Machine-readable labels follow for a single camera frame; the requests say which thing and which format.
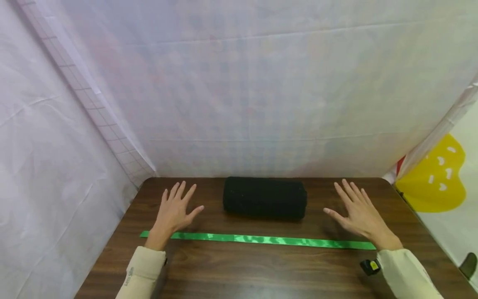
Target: black fabric roll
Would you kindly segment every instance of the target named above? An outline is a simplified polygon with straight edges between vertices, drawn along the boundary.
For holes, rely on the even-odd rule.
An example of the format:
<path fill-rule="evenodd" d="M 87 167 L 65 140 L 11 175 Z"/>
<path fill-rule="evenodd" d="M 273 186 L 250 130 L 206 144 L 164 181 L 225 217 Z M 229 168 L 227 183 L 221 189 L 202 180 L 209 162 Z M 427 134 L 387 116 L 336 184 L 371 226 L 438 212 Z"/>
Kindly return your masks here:
<path fill-rule="evenodd" d="M 302 182 L 228 177 L 222 198 L 227 212 L 270 218 L 302 219 L 307 192 Z"/>

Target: wrist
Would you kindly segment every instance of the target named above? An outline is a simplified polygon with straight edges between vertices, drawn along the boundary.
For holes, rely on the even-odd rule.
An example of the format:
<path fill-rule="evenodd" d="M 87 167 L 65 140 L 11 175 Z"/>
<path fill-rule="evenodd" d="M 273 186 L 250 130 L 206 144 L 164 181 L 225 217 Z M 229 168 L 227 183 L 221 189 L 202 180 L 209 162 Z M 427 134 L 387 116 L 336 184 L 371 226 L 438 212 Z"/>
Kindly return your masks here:
<path fill-rule="evenodd" d="M 148 235 L 148 239 L 144 244 L 144 247 L 155 251 L 164 251 L 168 240 L 173 235 L 172 230 L 169 229 L 157 229 L 153 227 Z"/>
<path fill-rule="evenodd" d="M 399 250 L 403 249 L 400 239 L 391 231 L 371 236 L 370 241 L 380 250 Z"/>

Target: brown tabletop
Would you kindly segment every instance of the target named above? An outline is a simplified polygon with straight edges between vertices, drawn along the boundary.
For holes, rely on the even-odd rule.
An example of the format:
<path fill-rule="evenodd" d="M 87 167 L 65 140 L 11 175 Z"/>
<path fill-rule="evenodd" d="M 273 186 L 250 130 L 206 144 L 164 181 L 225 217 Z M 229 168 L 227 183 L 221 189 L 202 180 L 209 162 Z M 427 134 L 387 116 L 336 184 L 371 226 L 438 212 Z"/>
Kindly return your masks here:
<path fill-rule="evenodd" d="M 227 215 L 222 208 L 223 178 L 150 178 L 119 223 L 76 298 L 114 298 L 142 231 L 152 227 L 165 188 L 186 180 L 197 184 L 190 209 L 203 204 L 185 231 L 250 234 L 330 240 L 361 240 L 322 212 L 344 211 L 332 178 L 298 178 L 308 193 L 305 218 L 274 221 Z M 430 236 L 409 206 L 381 178 L 352 179 L 368 192 L 392 231 L 428 271 L 445 298 L 478 298 L 460 271 Z M 168 265 L 158 283 L 162 299 L 355 299 L 393 298 L 382 275 L 366 276 L 359 267 L 374 251 L 286 245 L 171 240 Z"/>

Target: green tape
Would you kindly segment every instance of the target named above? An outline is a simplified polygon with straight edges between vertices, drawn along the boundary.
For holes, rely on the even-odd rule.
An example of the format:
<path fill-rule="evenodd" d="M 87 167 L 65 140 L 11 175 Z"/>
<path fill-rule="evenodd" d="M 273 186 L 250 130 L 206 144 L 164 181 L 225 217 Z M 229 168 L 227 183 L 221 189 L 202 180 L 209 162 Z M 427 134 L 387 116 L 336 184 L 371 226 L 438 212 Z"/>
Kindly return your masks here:
<path fill-rule="evenodd" d="M 147 238 L 149 231 L 141 233 L 141 238 Z M 284 237 L 266 237 L 249 236 L 242 234 L 220 234 L 220 233 L 174 233 L 171 239 L 179 240 L 202 240 L 218 242 L 239 242 L 256 244 L 276 244 L 292 246 L 308 246 L 322 248 L 342 248 L 342 249 L 362 249 L 375 250 L 375 246 L 370 242 L 360 241 L 333 241 L 323 239 L 305 239 L 305 238 L 284 238 Z"/>

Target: sleeve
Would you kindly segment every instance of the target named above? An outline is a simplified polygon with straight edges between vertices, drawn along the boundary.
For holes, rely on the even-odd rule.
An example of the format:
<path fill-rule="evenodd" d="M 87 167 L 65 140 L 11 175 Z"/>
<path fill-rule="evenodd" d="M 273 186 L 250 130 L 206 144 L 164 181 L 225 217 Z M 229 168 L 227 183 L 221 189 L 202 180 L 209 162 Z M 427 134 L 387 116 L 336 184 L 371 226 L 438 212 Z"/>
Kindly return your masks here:
<path fill-rule="evenodd" d="M 410 250 L 382 250 L 377 260 L 397 299 L 443 299 Z"/>
<path fill-rule="evenodd" d="M 138 246 L 126 269 L 126 278 L 116 299 L 150 299 L 165 260 L 164 251 Z"/>

